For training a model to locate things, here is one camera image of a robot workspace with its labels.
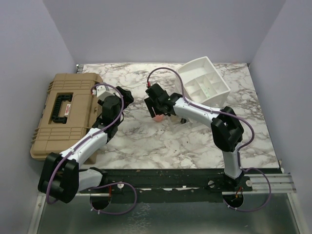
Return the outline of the pink round compact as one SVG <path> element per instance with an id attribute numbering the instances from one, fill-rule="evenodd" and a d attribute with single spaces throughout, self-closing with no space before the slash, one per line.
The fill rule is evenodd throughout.
<path id="1" fill-rule="evenodd" d="M 155 122 L 161 122 L 161 121 L 163 120 L 163 116 L 155 116 L 155 117 L 153 118 L 153 120 L 154 120 Z"/>

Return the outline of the white makeup organizer with drawers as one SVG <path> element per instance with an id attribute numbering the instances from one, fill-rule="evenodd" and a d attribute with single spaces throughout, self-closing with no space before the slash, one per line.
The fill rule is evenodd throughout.
<path id="1" fill-rule="evenodd" d="M 181 79 L 175 79 L 175 88 L 188 100 L 223 108 L 231 90 L 207 56 L 183 64 L 176 72 Z"/>

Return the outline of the clear vial black cap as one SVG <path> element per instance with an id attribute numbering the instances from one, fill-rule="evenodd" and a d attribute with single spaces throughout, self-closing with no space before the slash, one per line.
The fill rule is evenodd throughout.
<path id="1" fill-rule="evenodd" d="M 185 124 L 187 122 L 187 120 L 185 119 L 185 118 L 182 118 L 181 120 L 180 120 L 180 123 L 181 124 Z"/>

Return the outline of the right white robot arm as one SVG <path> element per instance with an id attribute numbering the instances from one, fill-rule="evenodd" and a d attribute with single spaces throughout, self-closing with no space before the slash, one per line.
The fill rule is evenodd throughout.
<path id="1" fill-rule="evenodd" d="M 151 117 L 156 115 L 178 116 L 210 127 L 213 141 L 223 154 L 225 187 L 234 191 L 241 186 L 242 169 L 240 169 L 238 159 L 238 148 L 244 129 L 232 108 L 210 108 L 198 103 L 191 105 L 183 99 L 181 94 L 168 95 L 159 84 L 148 85 L 146 93 L 148 98 L 144 101 Z"/>

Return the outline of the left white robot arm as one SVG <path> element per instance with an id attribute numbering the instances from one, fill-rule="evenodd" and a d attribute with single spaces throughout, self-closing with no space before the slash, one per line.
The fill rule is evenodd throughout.
<path id="1" fill-rule="evenodd" d="M 77 192 L 93 188 L 96 192 L 106 190 L 108 181 L 106 172 L 95 167 L 81 171 L 81 166 L 99 148 L 106 145 L 118 131 L 123 122 L 123 110 L 134 102 L 131 91 L 120 86 L 114 88 L 116 94 L 106 96 L 107 83 L 99 83 L 91 88 L 102 107 L 88 133 L 70 148 L 61 153 L 50 153 L 44 161 L 38 190 L 46 194 L 46 202 L 69 203 Z"/>

